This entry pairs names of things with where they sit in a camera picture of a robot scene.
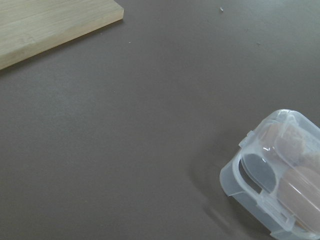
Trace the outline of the clear plastic egg box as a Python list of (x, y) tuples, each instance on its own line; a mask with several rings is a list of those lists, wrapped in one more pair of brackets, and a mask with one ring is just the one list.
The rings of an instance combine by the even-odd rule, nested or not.
[[(271, 124), (281, 123), (298, 128), (304, 139), (301, 153), (282, 153), (263, 147), (261, 134)], [(280, 109), (266, 117), (239, 143), (239, 151), (221, 169), (220, 185), (224, 193), (234, 198), (250, 212), (277, 240), (317, 240), (316, 229), (309, 228), (278, 199), (279, 182), (286, 171), (309, 168), (320, 174), (320, 129), (295, 110)]]

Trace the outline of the brown egg from bowl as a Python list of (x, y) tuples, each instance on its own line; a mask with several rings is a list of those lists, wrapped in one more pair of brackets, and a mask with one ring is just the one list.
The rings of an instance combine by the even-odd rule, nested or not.
[(278, 200), (299, 221), (316, 229), (320, 221), (320, 175), (306, 167), (285, 172), (279, 181)]

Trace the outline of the brown egg near hinge left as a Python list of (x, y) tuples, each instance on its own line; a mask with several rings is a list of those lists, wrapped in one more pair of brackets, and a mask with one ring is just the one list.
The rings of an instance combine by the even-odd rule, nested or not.
[(279, 152), (300, 154), (305, 147), (302, 132), (295, 126), (283, 123), (273, 123), (261, 134), (261, 145), (266, 148), (274, 148)]

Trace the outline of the wooden cutting board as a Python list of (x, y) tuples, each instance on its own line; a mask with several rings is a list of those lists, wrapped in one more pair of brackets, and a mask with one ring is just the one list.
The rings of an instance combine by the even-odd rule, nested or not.
[(0, 68), (103, 28), (124, 17), (114, 0), (2, 0)]

